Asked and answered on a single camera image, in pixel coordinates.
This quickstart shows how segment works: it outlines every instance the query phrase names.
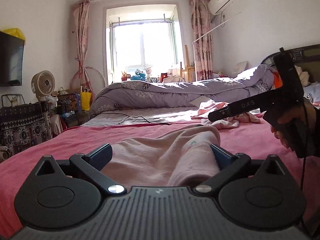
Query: rolled comforter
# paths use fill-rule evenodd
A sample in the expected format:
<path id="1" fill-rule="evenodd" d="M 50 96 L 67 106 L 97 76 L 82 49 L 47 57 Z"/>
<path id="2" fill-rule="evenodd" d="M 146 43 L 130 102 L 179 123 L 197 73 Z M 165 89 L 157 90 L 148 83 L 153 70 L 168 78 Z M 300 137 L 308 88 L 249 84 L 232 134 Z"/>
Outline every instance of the rolled comforter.
<path id="1" fill-rule="evenodd" d="M 204 95 L 215 102 L 234 102 L 271 89 L 274 77 L 268 65 L 259 65 L 236 78 L 214 78 L 192 83 L 125 81 L 105 87 L 91 105 L 91 114 L 122 108 L 190 107 Z"/>

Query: yellow bag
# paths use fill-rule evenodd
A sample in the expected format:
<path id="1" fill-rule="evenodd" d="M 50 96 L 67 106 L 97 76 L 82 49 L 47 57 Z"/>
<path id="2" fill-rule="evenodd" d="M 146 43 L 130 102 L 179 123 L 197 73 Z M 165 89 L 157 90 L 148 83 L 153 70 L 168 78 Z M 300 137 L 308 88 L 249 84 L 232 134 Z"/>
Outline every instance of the yellow bag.
<path id="1" fill-rule="evenodd" d="M 26 40 L 26 37 L 23 35 L 22 31 L 18 28 L 11 28 L 11 29 L 6 29 L 2 31 L 3 33 L 9 34 L 11 36 L 17 37 L 22 40 Z"/>
<path id="2" fill-rule="evenodd" d="M 89 111 L 90 110 L 91 93 L 90 92 L 81 92 L 80 99 L 81 99 L 82 111 Z"/>

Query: metal bolt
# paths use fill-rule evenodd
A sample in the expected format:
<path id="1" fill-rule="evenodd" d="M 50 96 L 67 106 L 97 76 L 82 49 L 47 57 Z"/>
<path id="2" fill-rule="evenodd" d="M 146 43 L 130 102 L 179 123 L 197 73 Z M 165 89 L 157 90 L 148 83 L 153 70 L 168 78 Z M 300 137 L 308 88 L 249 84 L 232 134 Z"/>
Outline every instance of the metal bolt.
<path id="1" fill-rule="evenodd" d="M 121 193 L 124 192 L 124 187 L 121 185 L 112 185 L 110 187 L 108 187 L 108 191 L 111 193 Z"/>
<path id="2" fill-rule="evenodd" d="M 212 188 L 209 185 L 198 185 L 195 187 L 195 190 L 200 193 L 209 193 Z"/>

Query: fan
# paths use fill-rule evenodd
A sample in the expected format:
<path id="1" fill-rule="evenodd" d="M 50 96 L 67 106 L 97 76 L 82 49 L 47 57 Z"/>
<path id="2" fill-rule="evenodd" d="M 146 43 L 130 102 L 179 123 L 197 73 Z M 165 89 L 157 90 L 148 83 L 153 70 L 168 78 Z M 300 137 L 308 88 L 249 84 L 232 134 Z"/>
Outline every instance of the fan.
<path id="1" fill-rule="evenodd" d="M 31 89 L 36 97 L 41 101 L 45 101 L 44 97 L 50 95 L 55 87 L 54 77 L 49 71 L 41 71 L 38 74 L 35 74 L 31 80 Z M 42 112 L 46 128 L 48 130 L 48 137 L 52 139 L 52 133 L 48 120 L 48 111 Z"/>

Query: flat screen tv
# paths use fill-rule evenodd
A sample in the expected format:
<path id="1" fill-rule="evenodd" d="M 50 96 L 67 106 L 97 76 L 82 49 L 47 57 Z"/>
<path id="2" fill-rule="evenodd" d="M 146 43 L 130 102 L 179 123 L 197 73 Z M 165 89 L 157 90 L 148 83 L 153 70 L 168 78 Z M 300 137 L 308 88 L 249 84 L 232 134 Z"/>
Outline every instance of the flat screen tv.
<path id="1" fill-rule="evenodd" d="M 24 40 L 0 32 L 0 86 L 22 85 Z"/>

